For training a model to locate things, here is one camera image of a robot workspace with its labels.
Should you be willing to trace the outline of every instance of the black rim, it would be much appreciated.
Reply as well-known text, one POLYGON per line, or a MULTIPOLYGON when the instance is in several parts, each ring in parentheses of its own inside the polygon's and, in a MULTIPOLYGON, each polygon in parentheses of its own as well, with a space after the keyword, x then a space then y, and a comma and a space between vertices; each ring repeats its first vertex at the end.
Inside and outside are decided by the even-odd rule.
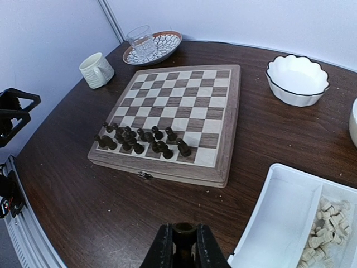
POLYGON ((322 94, 324 94, 324 93, 328 90, 328 88, 330 87, 329 74, 328 74, 326 71, 324 71, 324 69, 322 69, 322 66, 321 66, 320 63, 317 63, 317 64, 320 66, 320 69, 321 69, 322 71, 324 71, 324 72, 326 73, 326 75, 327 75, 327 79, 326 79, 326 80, 327 80, 327 87, 326 87, 321 93, 310 94, 310 95, 297 94, 297 93, 291 92, 291 91, 289 91, 289 90, 283 89, 282 87, 280 87, 277 83, 275 83, 275 82, 273 81, 273 79, 272 79, 272 78, 270 77, 270 75, 268 74, 269 64, 272 63, 272 62, 274 62, 278 57, 286 58, 287 56, 290 56, 290 55, 295 56, 295 57, 297 57, 297 58, 307 58, 311 63, 317 63, 317 62, 315 62, 315 61, 312 61, 309 57, 306 57, 306 56, 297 56, 297 55, 294 55, 294 54, 288 54, 288 55, 286 55, 286 56, 276 56, 276 57, 274 58, 274 60, 268 62, 268 64, 267 64, 266 75, 267 75, 268 79, 270 80, 270 82, 273 83, 274 85, 276 85, 277 87, 279 87, 279 89, 281 89, 281 90, 283 90, 283 91, 285 91, 285 92, 287 92, 287 93, 290 93, 290 94, 293 94, 293 95, 297 95, 297 96, 310 97, 310 96, 317 96, 317 95, 322 95, 322 94))

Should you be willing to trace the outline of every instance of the dark wood table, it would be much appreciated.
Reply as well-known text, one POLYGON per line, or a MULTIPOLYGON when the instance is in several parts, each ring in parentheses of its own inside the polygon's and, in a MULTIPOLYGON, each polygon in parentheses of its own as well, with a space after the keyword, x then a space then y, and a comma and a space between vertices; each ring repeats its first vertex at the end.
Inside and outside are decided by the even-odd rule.
POLYGON ((348 133, 357 74, 322 64, 330 76, 329 91, 312 107, 292 107, 274 97, 264 73, 267 62, 282 53, 214 42, 183 42, 152 68, 242 67, 228 186, 147 181, 93 165, 87 159, 93 135, 133 74, 150 68, 126 65, 121 57, 127 47, 122 44, 108 56, 116 71, 113 80, 98 90, 79 82, 17 159, 28 199, 68 267, 138 267, 159 226, 179 221, 208 224, 228 256, 275 162, 357 188, 357 149, 348 133))

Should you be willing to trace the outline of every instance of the glass cup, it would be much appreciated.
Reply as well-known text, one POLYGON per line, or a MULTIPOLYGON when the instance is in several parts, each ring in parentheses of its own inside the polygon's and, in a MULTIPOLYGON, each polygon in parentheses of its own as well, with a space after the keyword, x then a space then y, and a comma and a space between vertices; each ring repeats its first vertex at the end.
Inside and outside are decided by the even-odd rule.
POLYGON ((139 58, 149 58, 156 51, 149 25, 140 26, 132 30, 127 34, 127 39, 139 58))

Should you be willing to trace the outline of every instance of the white cup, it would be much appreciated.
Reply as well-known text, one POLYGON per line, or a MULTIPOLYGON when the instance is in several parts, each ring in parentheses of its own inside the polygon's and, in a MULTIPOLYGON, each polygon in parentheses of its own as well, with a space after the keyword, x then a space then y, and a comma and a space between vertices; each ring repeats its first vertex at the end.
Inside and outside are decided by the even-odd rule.
POLYGON ((86 58, 79 65, 79 70, 92 89, 106 85, 114 75, 114 69, 102 53, 86 58))
POLYGON ((355 146, 357 147, 357 99, 354 101, 352 105, 349 129, 350 129, 351 139, 355 144, 355 146))

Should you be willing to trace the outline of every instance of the wooden chessboard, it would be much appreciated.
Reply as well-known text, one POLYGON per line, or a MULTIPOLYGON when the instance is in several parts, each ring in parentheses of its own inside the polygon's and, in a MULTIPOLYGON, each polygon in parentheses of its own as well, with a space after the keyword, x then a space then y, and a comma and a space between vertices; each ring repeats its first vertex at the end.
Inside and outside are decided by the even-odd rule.
MULTIPOLYGON (((93 143, 88 159, 109 168, 149 174, 154 178, 215 187, 228 180, 240 93, 239 65, 203 65, 142 70, 135 73, 107 118, 111 125, 164 133, 162 141, 173 150, 171 159, 155 153, 148 142, 137 155, 100 148, 93 143), (191 155, 180 155, 175 142, 167 140, 171 127, 191 148, 191 155)), ((100 136, 114 137, 103 127, 100 136)))

